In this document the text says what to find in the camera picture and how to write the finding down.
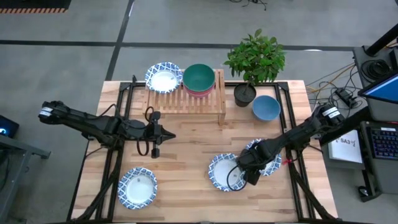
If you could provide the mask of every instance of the stacked bowls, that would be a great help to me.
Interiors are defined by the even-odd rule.
[[[187,93],[193,97],[202,98],[213,91],[216,77],[213,69],[204,64],[189,66],[182,77]]]

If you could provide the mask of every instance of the computer screen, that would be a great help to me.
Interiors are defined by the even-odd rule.
[[[390,103],[398,103],[398,73],[364,90],[362,95]]]

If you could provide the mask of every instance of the light blue bowl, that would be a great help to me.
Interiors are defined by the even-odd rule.
[[[280,105],[270,96],[259,96],[253,101],[253,113],[261,121],[272,121],[280,113]]]

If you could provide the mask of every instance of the white plate center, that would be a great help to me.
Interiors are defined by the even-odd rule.
[[[132,203],[144,203],[150,199],[154,191],[154,183],[148,176],[133,177],[127,185],[127,199]]]
[[[228,186],[226,183],[226,176],[236,166],[236,162],[228,159],[221,160],[217,162],[214,167],[214,177],[218,183],[223,186]],[[229,175],[228,182],[229,185],[232,186],[239,181],[239,177],[241,176],[241,170],[237,167],[234,171]]]
[[[158,91],[167,91],[177,85],[175,75],[170,71],[159,71],[152,77],[152,86]]]

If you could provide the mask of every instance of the wooden table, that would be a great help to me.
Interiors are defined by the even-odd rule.
[[[98,114],[116,102],[119,83],[104,83]],[[311,115],[305,85],[303,81],[288,83],[296,122],[300,124]],[[144,88],[135,88],[133,95],[130,118],[143,121]],[[257,95],[275,96],[275,91],[270,87],[257,87]],[[283,94],[282,101],[286,121],[290,126]],[[268,123],[257,121],[252,114],[251,105],[237,107],[234,104],[233,87],[226,87],[224,125],[218,125],[217,115],[163,115],[160,124],[177,135],[175,139],[160,145],[160,157],[142,157],[137,153],[136,143],[127,142],[121,168],[121,176],[133,167],[146,167],[154,171],[158,180],[156,200],[145,209],[128,210],[117,198],[114,222],[297,221],[287,166],[282,166],[269,177],[261,177],[256,186],[248,184],[240,192],[222,192],[208,178],[208,165],[215,155],[227,152],[239,154],[252,139],[280,135],[279,119]],[[312,141],[311,144],[319,147],[317,141]],[[87,153],[98,146],[97,142],[91,142]],[[103,150],[92,154],[85,161],[72,218],[81,215],[98,193],[105,157],[106,150]],[[311,190],[328,212],[337,217],[322,154],[308,148],[304,150],[303,157]],[[307,214],[303,192],[300,192],[300,198],[304,214]],[[103,214],[108,210],[108,203],[109,196],[105,200]]]

